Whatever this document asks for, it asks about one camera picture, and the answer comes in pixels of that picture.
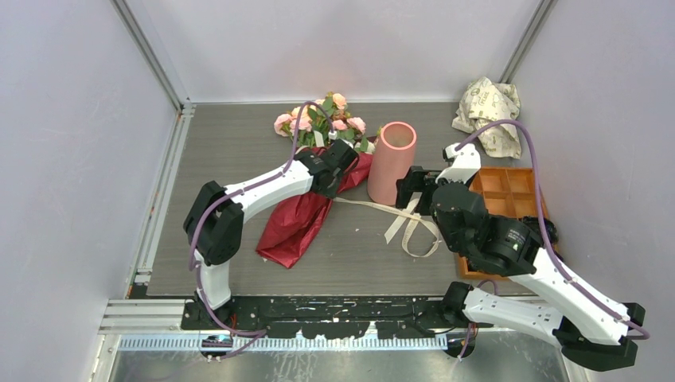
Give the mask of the cream printed ribbon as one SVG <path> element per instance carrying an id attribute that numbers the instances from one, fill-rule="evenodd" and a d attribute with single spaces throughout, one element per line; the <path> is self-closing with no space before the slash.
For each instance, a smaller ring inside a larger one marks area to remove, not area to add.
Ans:
<path id="1" fill-rule="evenodd" d="M 404 234 L 401 239 L 401 248 L 409 256 L 415 259 L 424 259 L 433 255 L 439 248 L 441 243 L 441 234 L 435 223 L 429 220 L 425 220 L 422 216 L 415 212 L 416 207 L 418 206 L 420 199 L 413 198 L 411 199 L 407 206 L 403 209 L 398 209 L 392 206 L 382 205 L 370 201 L 352 201 L 341 197 L 336 197 L 334 199 L 337 203 L 344 203 L 350 205 L 360 205 L 365 206 L 371 209 L 375 209 L 381 212 L 386 212 L 396 216 L 396 219 L 389 225 L 388 229 L 384 233 L 384 239 L 386 244 L 390 244 L 394 236 L 398 233 L 401 228 L 404 228 Z M 416 229 L 422 226 L 433 236 L 433 241 L 430 244 L 430 247 L 422 255 L 416 254 L 409 249 L 410 240 L 415 233 Z"/>

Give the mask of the pink artificial flower bouquet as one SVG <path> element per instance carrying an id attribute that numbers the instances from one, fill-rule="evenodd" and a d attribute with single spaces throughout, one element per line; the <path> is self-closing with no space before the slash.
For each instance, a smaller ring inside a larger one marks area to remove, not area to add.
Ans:
<path id="1" fill-rule="evenodd" d="M 315 147 L 313 131 L 337 131 L 337 139 L 350 144 L 356 151 L 373 154 L 375 139 L 366 137 L 366 123 L 349 110 L 347 99 L 340 93 L 329 92 L 308 106 L 298 106 L 279 115 L 273 123 L 276 134 L 288 137 L 297 147 Z"/>

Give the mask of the dark red wrapping paper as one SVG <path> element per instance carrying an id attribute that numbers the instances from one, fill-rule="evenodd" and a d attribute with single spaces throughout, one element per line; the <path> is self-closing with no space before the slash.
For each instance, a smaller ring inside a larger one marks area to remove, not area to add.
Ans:
<path id="1" fill-rule="evenodd" d="M 256 253 L 286 269 L 292 268 L 319 234 L 334 200 L 307 193 L 279 202 L 267 219 Z"/>

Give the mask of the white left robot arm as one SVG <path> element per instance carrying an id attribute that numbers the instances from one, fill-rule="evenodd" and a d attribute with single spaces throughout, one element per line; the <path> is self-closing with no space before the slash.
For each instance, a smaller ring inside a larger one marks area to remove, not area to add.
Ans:
<path id="1" fill-rule="evenodd" d="M 203 184 L 183 229 L 190 246 L 189 266 L 198 270 L 197 296 L 204 304 L 204 322 L 220 329 L 231 321 L 229 268 L 240 249 L 244 225 L 259 212 L 292 197 L 307 193 L 336 197 L 358 158 L 350 144 L 338 139 L 321 153 L 301 149 L 289 162 L 248 181 Z"/>

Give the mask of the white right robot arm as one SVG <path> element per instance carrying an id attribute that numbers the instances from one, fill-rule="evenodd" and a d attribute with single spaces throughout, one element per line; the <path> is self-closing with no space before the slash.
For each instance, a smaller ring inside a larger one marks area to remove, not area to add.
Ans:
<path id="1" fill-rule="evenodd" d="M 468 283 L 453 282 L 440 309 L 454 327 L 484 323 L 510 328 L 553 345 L 568 360 L 596 372 L 634 365 L 638 345 L 630 331 L 645 309 L 616 302 L 548 253 L 531 217 L 491 214 L 468 182 L 447 181 L 436 171 L 412 166 L 396 182 L 396 206 L 420 193 L 418 212 L 435 222 L 448 248 L 479 271 L 527 287 L 540 305 L 514 301 Z"/>

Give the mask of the pink cylindrical vase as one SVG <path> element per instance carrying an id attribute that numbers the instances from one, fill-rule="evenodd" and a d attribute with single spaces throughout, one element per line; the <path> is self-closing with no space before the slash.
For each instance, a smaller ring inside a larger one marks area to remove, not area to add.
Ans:
<path id="1" fill-rule="evenodd" d="M 396 181 L 413 165 L 417 133 L 404 122 L 387 123 L 380 129 L 367 180 L 370 199 L 378 204 L 396 203 Z"/>

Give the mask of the orange wooden compartment tray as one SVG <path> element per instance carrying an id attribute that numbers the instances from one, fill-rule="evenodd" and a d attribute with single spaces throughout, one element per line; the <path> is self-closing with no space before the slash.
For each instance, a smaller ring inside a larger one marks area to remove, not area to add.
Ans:
<path id="1" fill-rule="evenodd" d="M 488 221 L 478 252 L 457 253 L 460 275 L 506 281 L 533 273 L 536 255 L 546 249 L 544 238 L 533 230 L 534 217 L 542 229 L 542 219 L 549 219 L 544 198 L 536 195 L 533 170 L 483 167 L 467 187 L 482 196 Z"/>

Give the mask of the rolled dark patterned tie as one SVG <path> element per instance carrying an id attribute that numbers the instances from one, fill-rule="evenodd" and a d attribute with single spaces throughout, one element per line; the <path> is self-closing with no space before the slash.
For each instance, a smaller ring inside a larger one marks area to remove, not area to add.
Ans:
<path id="1" fill-rule="evenodd" d="M 548 218 L 543 218 L 542 221 L 544 222 L 544 229 L 541 228 L 540 226 L 540 219 L 539 217 L 534 217 L 534 228 L 539 236 L 541 238 L 544 238 L 544 232 L 546 233 L 546 236 L 548 237 L 548 240 L 552 246 L 555 246 L 558 241 L 559 241 L 559 235 L 557 228 L 554 223 L 552 223 Z"/>

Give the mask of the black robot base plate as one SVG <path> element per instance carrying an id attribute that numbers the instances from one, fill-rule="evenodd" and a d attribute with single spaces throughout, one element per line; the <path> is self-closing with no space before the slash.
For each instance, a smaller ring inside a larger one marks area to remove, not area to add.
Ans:
<path id="1" fill-rule="evenodd" d="M 440 297 L 236 296 L 215 310 L 233 329 L 264 330 L 268 338 L 360 338 L 370 326 L 379 339 L 430 338 L 465 324 L 449 322 Z"/>

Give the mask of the aluminium frame rail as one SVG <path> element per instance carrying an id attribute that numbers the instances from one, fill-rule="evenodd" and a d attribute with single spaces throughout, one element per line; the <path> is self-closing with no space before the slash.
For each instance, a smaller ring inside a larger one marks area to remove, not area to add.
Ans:
<path id="1" fill-rule="evenodd" d="M 540 305 L 538 298 L 509 298 Z M 268 338 L 264 330 L 245 332 L 223 329 L 214 323 L 200 304 L 191 298 L 112 300 L 107 304 L 99 331 L 117 335 L 122 350 L 197 351 L 208 358 L 241 352 L 317 352 L 378 350 L 442 350 L 449 354 L 469 354 L 482 333 L 517 332 L 484 323 L 472 324 L 461 333 L 452 329 L 430 338 L 379 339 L 370 326 L 364 337 L 329 340 L 322 336 L 306 339 L 298 334 L 290 339 Z M 523 334 L 528 339 L 538 338 Z"/>

